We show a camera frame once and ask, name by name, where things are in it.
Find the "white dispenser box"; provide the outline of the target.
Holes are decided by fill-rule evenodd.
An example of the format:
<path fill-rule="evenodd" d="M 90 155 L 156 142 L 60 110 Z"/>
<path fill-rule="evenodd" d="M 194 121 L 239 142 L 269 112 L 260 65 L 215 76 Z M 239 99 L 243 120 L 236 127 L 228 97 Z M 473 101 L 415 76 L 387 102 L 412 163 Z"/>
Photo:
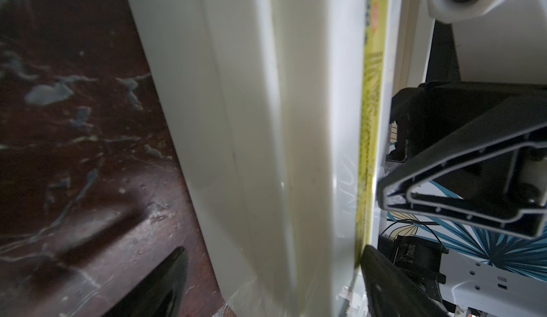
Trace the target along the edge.
<path fill-rule="evenodd" d="M 212 268 L 238 316 L 366 316 L 357 243 L 366 33 L 386 52 L 401 0 L 128 0 Z"/>

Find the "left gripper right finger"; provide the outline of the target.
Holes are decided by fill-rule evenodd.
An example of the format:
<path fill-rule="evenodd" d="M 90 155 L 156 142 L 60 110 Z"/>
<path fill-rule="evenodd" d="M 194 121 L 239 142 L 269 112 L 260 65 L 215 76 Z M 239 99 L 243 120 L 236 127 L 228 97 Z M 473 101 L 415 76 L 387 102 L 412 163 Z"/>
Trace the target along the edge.
<path fill-rule="evenodd" d="M 360 265 L 371 316 L 448 315 L 375 247 L 365 246 Z"/>

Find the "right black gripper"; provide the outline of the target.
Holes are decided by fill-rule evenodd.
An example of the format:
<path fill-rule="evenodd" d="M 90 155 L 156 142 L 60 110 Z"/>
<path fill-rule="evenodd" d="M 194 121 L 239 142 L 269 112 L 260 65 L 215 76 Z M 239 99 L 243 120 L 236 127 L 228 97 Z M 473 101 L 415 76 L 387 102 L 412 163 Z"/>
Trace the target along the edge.
<path fill-rule="evenodd" d="M 435 23 L 426 81 L 392 99 L 397 125 L 381 209 L 525 239 L 546 225 L 546 86 L 463 81 L 450 25 Z"/>

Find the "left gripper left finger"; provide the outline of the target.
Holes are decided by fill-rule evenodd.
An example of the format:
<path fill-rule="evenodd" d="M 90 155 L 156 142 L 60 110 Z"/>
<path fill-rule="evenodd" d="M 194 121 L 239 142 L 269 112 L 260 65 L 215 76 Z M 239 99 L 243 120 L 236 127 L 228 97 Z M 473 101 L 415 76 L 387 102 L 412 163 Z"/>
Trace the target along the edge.
<path fill-rule="evenodd" d="M 187 274 L 188 254 L 178 247 L 105 315 L 177 316 Z"/>

